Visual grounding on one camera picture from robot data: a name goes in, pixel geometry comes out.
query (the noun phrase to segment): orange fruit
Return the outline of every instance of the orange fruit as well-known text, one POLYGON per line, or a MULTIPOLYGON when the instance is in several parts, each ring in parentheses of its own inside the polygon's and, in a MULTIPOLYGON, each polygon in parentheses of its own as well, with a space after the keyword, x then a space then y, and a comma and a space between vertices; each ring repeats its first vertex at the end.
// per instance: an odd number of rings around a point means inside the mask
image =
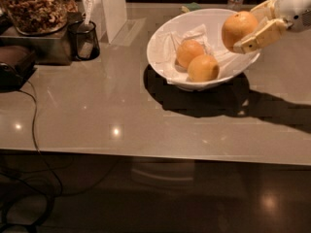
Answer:
POLYGON ((188 68, 190 62, 197 56, 204 54, 204 48, 194 39, 185 40, 176 51, 176 59, 180 66, 188 68))
POLYGON ((228 17, 222 27, 222 38, 225 47, 230 51, 234 51, 234 44, 252 33, 258 24, 256 17, 246 11, 228 17))
POLYGON ((214 56, 202 54, 192 60, 187 71, 192 82, 208 82, 217 78, 220 66, 214 56))

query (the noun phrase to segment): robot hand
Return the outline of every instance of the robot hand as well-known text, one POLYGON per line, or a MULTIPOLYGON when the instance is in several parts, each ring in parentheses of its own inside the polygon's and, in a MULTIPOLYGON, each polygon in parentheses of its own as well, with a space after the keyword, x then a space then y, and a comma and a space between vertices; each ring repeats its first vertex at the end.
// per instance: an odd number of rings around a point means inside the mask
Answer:
POLYGON ((266 0, 251 13, 259 25, 234 45, 235 52, 263 49, 277 42, 286 31, 301 32, 311 28, 311 0, 266 0))

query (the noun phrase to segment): jar of nuts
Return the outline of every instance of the jar of nuts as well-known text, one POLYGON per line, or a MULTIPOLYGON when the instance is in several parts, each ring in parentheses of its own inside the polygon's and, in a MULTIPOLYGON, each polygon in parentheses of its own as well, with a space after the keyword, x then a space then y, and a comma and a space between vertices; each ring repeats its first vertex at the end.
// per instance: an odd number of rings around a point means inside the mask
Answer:
POLYGON ((63 0, 2 0, 1 4, 23 35, 52 33, 67 23, 63 0))

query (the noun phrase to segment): black device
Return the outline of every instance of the black device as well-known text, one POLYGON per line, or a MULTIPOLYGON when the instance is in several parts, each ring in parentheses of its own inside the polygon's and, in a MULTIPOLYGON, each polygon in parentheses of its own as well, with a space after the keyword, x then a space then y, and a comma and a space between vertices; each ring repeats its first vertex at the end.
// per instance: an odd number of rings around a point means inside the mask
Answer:
POLYGON ((0 90, 17 90, 34 71, 35 50, 22 46, 0 47, 0 90))

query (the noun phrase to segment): table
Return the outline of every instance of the table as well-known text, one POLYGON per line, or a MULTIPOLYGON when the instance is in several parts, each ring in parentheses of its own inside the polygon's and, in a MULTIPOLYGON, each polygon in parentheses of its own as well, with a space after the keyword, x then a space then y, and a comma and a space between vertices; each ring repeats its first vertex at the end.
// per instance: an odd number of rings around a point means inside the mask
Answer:
MULTIPOLYGON (((101 40, 98 58, 36 66, 41 151, 311 164, 311 31, 285 35, 230 83, 186 92, 157 76, 146 56, 181 6, 127 7, 126 27, 113 44, 101 40)), ((28 83, 22 90, 33 92, 28 83)), ((1 150, 35 150, 34 109, 25 94, 0 93, 1 150)))

